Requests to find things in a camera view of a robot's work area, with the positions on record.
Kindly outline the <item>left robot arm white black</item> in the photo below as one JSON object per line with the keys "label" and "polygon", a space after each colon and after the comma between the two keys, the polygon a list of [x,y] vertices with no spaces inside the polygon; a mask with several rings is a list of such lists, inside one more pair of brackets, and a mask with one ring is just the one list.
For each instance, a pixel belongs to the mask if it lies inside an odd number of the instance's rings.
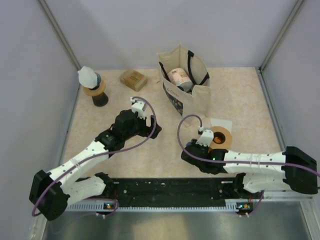
{"label": "left robot arm white black", "polygon": [[150,116],[150,125],[143,109],[132,106],[122,110],[110,128],[101,132],[84,150],[67,162],[47,172],[38,171],[32,180],[29,201],[33,204],[31,215],[43,215],[48,221],[57,219],[68,206],[89,197],[100,195],[109,198],[114,191],[108,176],[97,173],[86,179],[81,177],[97,164],[115,154],[128,152],[141,146],[138,143],[125,148],[127,140],[135,136],[144,141],[154,139],[160,130],[155,114]]}

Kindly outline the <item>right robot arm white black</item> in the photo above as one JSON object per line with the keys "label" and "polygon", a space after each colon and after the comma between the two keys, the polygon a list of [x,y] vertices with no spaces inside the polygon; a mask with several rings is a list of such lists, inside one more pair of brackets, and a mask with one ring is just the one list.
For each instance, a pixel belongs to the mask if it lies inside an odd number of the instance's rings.
{"label": "right robot arm white black", "polygon": [[241,153],[210,143],[215,132],[202,125],[198,139],[182,145],[181,159],[207,174],[236,174],[233,192],[239,198],[260,191],[292,190],[300,194],[318,194],[317,161],[295,146],[276,153]]}

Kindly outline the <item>wooden dripper stand brown collar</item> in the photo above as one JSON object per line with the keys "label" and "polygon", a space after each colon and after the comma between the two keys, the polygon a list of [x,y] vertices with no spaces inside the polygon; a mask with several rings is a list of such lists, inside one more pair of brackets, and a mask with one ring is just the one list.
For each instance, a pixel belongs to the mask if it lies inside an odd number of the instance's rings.
{"label": "wooden dripper stand brown collar", "polygon": [[109,98],[105,93],[106,83],[104,80],[101,80],[99,86],[95,87],[94,89],[90,89],[85,86],[83,86],[82,89],[87,96],[92,98],[93,104],[96,107],[103,107],[109,101]]}

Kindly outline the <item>white paper sheet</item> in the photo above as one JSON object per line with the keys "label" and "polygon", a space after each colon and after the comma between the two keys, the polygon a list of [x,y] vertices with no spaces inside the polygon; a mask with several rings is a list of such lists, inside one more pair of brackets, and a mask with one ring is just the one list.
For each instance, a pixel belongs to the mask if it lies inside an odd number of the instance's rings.
{"label": "white paper sheet", "polygon": [[210,118],[210,123],[212,127],[223,127],[232,133],[233,122],[230,120],[219,119],[219,118]]}

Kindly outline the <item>orange glass dripper cone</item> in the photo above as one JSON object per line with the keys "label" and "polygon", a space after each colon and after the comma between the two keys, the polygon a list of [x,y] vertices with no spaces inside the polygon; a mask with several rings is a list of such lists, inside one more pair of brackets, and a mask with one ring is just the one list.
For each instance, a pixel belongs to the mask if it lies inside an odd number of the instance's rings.
{"label": "orange glass dripper cone", "polygon": [[217,134],[214,136],[213,142],[216,144],[223,144],[225,142],[225,136],[221,134]]}

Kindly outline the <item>blue glass dripper cone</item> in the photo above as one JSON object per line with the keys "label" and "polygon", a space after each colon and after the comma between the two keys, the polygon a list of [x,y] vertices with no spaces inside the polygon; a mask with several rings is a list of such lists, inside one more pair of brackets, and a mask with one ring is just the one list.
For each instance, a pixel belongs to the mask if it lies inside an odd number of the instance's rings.
{"label": "blue glass dripper cone", "polygon": [[95,89],[97,89],[101,84],[101,76],[97,72],[95,74],[96,74],[96,79],[97,79],[97,84],[95,86]]}

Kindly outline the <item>white paper coffee filter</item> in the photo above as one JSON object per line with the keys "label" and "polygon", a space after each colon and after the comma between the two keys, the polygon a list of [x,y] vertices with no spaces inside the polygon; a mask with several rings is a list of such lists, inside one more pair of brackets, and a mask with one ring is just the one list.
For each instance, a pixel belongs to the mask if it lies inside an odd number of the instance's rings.
{"label": "white paper coffee filter", "polygon": [[77,73],[79,83],[83,87],[93,89],[98,85],[98,77],[90,67],[83,66]]}

